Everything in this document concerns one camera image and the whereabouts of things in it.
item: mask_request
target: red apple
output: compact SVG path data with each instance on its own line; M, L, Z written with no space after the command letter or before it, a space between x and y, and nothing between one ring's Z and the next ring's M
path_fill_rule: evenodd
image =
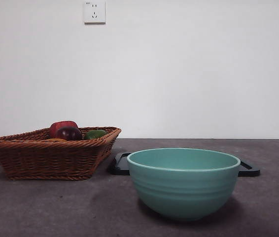
M77 124L73 121L61 121L55 122L50 126L49 130L49 138L55 138L56 131L61 127L76 127L78 128Z
M61 127L56 131L55 138L65 139L67 141L81 140L81 132L76 127Z

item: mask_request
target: teal bowl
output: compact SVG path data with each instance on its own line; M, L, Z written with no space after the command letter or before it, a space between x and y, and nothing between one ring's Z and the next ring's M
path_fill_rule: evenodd
M240 160L201 149L160 148L127 157L139 198L171 219L201 219L223 206L231 196Z

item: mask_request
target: wicker basket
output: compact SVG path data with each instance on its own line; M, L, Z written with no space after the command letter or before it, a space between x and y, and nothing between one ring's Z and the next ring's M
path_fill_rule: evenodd
M0 137L0 165L11 180L88 179L110 155L121 132L116 127L79 128L82 135L94 129L103 129L107 134L92 140L46 141L49 128L44 128Z

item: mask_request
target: gray countertop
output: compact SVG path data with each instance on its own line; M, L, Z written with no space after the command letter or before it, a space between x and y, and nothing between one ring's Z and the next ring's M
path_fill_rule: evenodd
M239 177L216 213L195 222L161 217L143 204L129 176L107 167L117 153L187 147L222 151L261 168ZM89 180L8 180L0 167L0 237L279 237L279 140L117 139Z

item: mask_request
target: wall socket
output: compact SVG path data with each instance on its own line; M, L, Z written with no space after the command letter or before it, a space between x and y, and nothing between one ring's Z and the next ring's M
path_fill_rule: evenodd
M91 0L84 3L85 24L105 24L105 0Z

